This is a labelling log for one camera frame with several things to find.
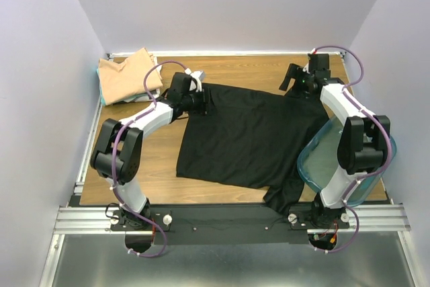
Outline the black t shirt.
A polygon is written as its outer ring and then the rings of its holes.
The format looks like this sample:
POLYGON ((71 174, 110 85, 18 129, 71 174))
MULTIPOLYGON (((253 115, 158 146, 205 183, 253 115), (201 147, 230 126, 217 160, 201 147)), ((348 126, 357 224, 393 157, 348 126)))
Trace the black t shirt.
POLYGON ((208 112, 188 118, 177 176, 267 188, 265 204, 287 214, 304 189, 298 156, 328 122, 325 108, 292 91, 276 95, 210 83, 204 89, 208 112))

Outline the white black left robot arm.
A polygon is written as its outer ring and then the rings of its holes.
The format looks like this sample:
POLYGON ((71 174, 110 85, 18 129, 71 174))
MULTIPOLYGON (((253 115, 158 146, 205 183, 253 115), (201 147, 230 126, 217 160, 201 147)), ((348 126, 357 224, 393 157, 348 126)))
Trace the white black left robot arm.
POLYGON ((119 121, 107 119, 101 126, 90 166, 109 183, 122 216, 135 230, 153 225, 149 199, 137 179, 143 141, 184 113, 207 112, 204 78, 203 71, 175 73, 170 87, 147 108, 119 121))

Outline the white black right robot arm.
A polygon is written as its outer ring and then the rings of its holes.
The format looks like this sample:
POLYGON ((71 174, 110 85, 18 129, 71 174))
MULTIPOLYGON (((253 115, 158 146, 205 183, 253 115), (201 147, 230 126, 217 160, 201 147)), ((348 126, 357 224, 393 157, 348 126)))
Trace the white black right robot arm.
POLYGON ((313 51, 301 67, 290 64, 280 89, 293 81, 293 91, 316 97, 328 106, 343 127, 337 147, 338 166, 328 184, 316 194, 305 219, 327 228, 342 218, 348 200, 365 183, 373 183, 392 160, 390 120, 362 106, 339 78, 331 76, 328 54, 313 51))

